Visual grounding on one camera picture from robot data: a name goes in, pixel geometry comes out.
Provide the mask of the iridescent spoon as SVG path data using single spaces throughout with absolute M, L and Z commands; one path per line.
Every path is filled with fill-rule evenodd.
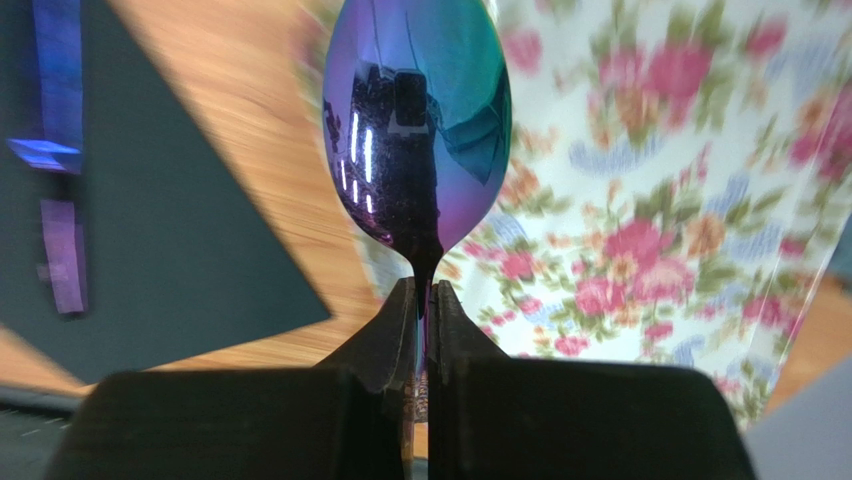
M 336 193 L 411 265 L 419 313 L 441 258 L 488 213 L 512 127 L 508 69 L 480 1 L 347 1 L 326 55 Z

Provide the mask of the black paper napkin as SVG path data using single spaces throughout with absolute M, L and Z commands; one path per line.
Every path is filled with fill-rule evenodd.
M 28 1 L 1 5 L 1 320 L 84 383 L 327 319 L 319 295 L 104 1 L 79 1 L 88 309 L 57 312 L 42 178 L 6 140 L 40 131 Z

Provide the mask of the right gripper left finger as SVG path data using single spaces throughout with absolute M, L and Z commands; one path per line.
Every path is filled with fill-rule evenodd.
M 50 479 L 408 479 L 414 283 L 313 367 L 123 372 L 81 404 Z

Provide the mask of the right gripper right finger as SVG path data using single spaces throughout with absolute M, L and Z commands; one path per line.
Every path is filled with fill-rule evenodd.
M 433 290 L 432 479 L 752 479 L 726 401 L 690 368 L 507 356 Z

